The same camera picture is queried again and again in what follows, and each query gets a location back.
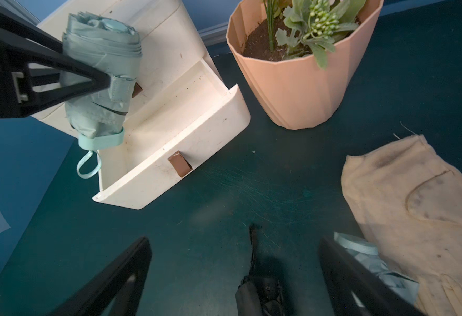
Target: beige cloth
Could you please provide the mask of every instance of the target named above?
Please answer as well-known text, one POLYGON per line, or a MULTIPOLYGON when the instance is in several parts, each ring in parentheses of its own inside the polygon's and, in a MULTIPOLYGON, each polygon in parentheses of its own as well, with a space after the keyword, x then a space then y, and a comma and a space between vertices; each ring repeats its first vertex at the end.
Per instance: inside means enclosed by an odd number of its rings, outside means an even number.
POLYGON ((424 136, 347 157, 342 191, 391 269, 419 281, 415 306, 462 316, 462 174, 424 136))

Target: umbrella strap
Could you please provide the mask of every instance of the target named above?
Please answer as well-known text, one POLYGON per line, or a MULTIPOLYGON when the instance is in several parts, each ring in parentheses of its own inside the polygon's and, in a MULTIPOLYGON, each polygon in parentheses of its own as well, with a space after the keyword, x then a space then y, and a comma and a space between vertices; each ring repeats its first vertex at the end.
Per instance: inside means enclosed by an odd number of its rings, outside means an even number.
POLYGON ((95 175, 100 169, 101 169, 101 157, 97 151, 89 150, 89 152, 85 156, 83 156, 82 159, 76 164, 76 173, 82 179, 89 179, 90 177, 95 175), (85 164, 86 161, 89 160, 89 158, 93 155, 93 152, 96 153, 96 155, 98 156, 98 165, 96 166, 96 168, 94 168, 93 171, 89 172, 88 174, 81 174, 80 168, 82 168, 83 164, 85 164))
POLYGON ((97 150, 119 146, 124 141, 124 127, 119 134, 97 136, 88 138, 83 134, 78 134, 78 145, 85 150, 97 150))

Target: drawer front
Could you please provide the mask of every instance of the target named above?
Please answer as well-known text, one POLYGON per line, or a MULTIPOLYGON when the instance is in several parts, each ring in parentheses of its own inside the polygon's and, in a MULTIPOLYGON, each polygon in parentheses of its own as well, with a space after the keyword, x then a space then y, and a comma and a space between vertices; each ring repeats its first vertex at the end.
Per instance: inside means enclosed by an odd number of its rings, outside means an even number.
POLYGON ((112 186, 96 194, 93 200, 141 209, 183 179, 168 161, 176 151, 181 152, 194 170, 236 137, 249 122, 250 113, 235 85, 220 105, 205 113, 112 186))

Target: artificial plant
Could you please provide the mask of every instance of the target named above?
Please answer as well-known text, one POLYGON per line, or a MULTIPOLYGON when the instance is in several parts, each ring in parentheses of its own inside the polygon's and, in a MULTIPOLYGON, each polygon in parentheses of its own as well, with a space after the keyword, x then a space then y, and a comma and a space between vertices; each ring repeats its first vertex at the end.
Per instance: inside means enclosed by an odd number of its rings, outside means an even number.
POLYGON ((357 13, 366 0, 341 0, 332 5, 328 0, 292 0, 286 7, 284 24, 291 34, 278 29, 279 46, 287 45, 284 59, 313 54, 322 69, 328 65, 325 51, 334 52, 334 43, 342 40, 349 31, 357 29, 357 13))
POLYGON ((282 10, 285 9, 291 0, 262 0, 264 3, 264 9, 266 10, 266 23, 268 24, 268 38, 269 38, 269 50, 273 52, 275 41, 274 41, 274 20, 277 16, 282 14, 282 10))

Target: soil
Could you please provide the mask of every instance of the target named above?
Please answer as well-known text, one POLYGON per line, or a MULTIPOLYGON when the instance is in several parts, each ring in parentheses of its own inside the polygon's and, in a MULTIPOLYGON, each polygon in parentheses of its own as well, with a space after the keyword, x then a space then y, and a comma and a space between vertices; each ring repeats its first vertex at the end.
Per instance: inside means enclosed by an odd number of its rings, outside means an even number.
MULTIPOLYGON (((275 33, 278 29, 283 29, 287 31, 287 35, 291 34, 291 29, 286 27, 284 21, 280 18, 274 20, 274 30, 275 33)), ((275 42, 275 48, 273 52, 269 51, 269 38, 268 38, 268 24, 266 20, 259 23, 257 28, 247 36, 245 41, 245 49, 243 50, 242 55, 245 57, 269 60, 269 61, 281 61, 284 56, 285 46, 277 47, 277 39, 273 38, 275 42)))

